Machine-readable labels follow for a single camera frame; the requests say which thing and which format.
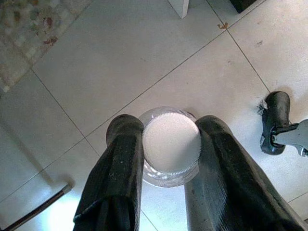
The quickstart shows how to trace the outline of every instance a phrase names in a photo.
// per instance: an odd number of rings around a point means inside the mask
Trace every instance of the white tile floor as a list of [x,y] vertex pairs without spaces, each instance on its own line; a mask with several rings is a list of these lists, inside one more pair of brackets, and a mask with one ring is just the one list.
[[[292,122],[308,117],[308,2],[195,0],[182,20],[167,0],[94,0],[54,47],[0,99],[0,227],[69,181],[73,190],[18,230],[71,230],[88,173],[116,114],[170,105],[213,114],[308,218],[308,159],[288,147],[263,154],[257,105],[291,96]],[[217,24],[228,22],[221,30]],[[143,184],[141,231],[186,231],[183,187]]]

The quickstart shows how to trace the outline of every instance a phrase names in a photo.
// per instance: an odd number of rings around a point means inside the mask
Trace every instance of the rug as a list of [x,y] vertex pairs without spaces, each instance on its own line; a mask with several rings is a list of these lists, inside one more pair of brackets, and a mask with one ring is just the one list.
[[9,91],[92,0],[0,0],[0,89]]

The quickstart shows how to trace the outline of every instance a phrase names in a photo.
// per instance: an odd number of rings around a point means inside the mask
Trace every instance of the floor tile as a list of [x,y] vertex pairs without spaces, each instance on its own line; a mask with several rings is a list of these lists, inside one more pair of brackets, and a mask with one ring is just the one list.
[[31,64],[58,40],[75,19],[60,0],[11,1],[2,4],[1,8],[0,36],[10,38]]
[[194,8],[194,7],[199,6],[201,4],[204,4],[204,0],[189,0],[188,11],[190,10],[190,8]]
[[290,94],[292,122],[308,118],[307,15],[305,0],[266,0],[229,30],[267,87]]
[[92,2],[92,0],[63,0],[71,13],[79,16],[81,12]]
[[[268,155],[263,154],[259,147],[262,123],[257,105],[267,94],[232,38],[223,33],[119,114],[140,116],[154,107],[173,106],[198,118],[216,115],[230,126],[252,157],[261,162]],[[88,136],[100,154],[105,149],[105,132],[109,123]],[[162,189],[144,183],[141,209],[159,231],[187,229],[182,187]]]
[[141,209],[159,231],[187,231],[184,186],[158,188],[143,182]]
[[142,211],[140,212],[139,231],[157,231]]
[[261,4],[264,0],[256,0],[247,9],[241,13],[237,13],[235,7],[230,0],[207,0],[207,2],[213,7],[213,10],[217,13],[218,17],[223,23],[228,23],[228,26],[233,25],[246,14],[251,12],[255,7]]
[[72,191],[41,214],[21,226],[19,231],[68,231],[87,177],[97,162],[97,154],[86,140],[57,159],[27,184],[0,203],[0,225],[6,227],[53,196],[67,183]]
[[286,201],[308,191],[308,182],[303,178],[308,171],[308,159],[301,157],[294,147],[287,146],[278,156],[263,156],[257,163]]
[[0,125],[0,201],[38,172],[23,149]]
[[291,201],[289,205],[303,219],[308,219],[308,193]]
[[7,92],[29,70],[30,64],[8,40],[0,40],[0,90]]
[[32,71],[0,99],[0,200],[82,135]]
[[[183,63],[162,81],[145,92],[119,114],[140,116],[158,106],[183,108],[196,117],[216,115],[238,133],[247,147],[255,131],[261,134],[261,117],[256,106],[268,92],[230,36],[220,35]],[[105,135],[110,120],[88,136],[98,151],[105,150]],[[241,135],[241,130],[251,135]],[[259,146],[254,140],[253,150]]]
[[180,19],[166,0],[95,0],[34,66],[88,135],[219,35],[207,3]]

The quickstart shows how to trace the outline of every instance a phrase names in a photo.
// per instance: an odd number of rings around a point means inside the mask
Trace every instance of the white lid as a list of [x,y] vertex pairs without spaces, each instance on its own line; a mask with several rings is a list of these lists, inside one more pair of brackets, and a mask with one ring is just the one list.
[[198,127],[179,113],[165,113],[150,121],[142,143],[146,161],[157,171],[172,175],[193,168],[201,151]]

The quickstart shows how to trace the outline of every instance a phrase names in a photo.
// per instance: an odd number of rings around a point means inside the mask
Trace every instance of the metal bracket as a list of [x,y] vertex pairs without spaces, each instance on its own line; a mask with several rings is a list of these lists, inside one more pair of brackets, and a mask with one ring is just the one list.
[[277,128],[273,132],[272,142],[294,146],[300,156],[308,157],[308,119],[303,120],[299,124]]

